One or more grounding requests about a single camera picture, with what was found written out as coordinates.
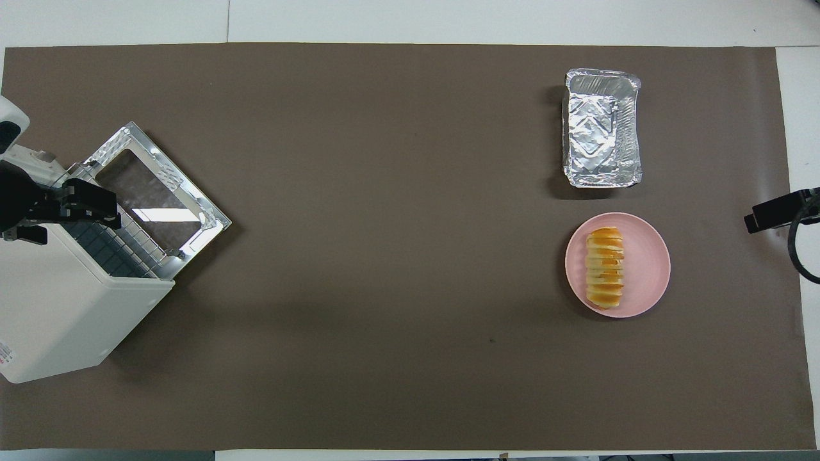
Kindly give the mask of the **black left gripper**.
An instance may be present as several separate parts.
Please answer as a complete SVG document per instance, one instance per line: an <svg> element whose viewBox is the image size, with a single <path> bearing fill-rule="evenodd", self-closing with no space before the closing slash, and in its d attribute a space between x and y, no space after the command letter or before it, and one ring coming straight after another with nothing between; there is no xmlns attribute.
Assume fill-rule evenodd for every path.
<svg viewBox="0 0 820 461"><path fill-rule="evenodd" d="M119 230L121 214L117 195L80 178L70 178L62 184L61 205L56 188L35 182L25 170L12 163L1 164L3 240L47 245L47 229L33 223L59 223L65 219L68 222L99 223Z"/></svg>

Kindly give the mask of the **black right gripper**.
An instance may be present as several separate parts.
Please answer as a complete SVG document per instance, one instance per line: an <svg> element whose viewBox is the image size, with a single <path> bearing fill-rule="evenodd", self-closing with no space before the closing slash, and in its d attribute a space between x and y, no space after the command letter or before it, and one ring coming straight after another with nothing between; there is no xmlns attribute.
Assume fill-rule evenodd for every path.
<svg viewBox="0 0 820 461"><path fill-rule="evenodd" d="M744 217L747 233L787 227L798 214L800 225L819 223L819 187L805 188L751 207Z"/></svg>

